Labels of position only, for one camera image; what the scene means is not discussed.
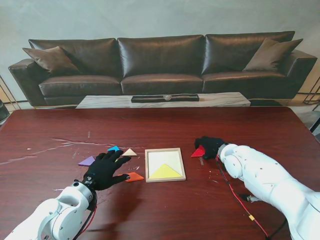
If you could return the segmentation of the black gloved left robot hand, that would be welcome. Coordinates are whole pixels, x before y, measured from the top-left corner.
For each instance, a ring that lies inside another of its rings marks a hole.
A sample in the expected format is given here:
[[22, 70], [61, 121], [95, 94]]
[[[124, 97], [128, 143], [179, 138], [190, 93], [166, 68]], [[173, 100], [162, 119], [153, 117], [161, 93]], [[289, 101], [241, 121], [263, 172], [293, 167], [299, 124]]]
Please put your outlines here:
[[128, 180], [128, 174], [114, 176], [115, 172], [125, 163], [131, 160], [130, 156], [123, 156], [122, 150], [110, 150], [100, 153], [89, 166], [83, 176], [82, 184], [93, 191], [103, 191], [113, 185]]

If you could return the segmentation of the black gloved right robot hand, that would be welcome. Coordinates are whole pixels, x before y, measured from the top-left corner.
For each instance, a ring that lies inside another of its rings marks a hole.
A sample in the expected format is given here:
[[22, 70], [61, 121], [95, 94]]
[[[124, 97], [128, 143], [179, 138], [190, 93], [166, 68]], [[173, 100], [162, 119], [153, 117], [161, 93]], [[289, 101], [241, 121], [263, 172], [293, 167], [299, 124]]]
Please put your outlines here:
[[204, 154], [202, 155], [204, 160], [214, 159], [218, 154], [219, 148], [224, 144], [225, 142], [221, 138], [208, 136], [196, 138], [194, 141], [194, 146], [196, 149], [198, 149], [200, 146], [204, 148]]

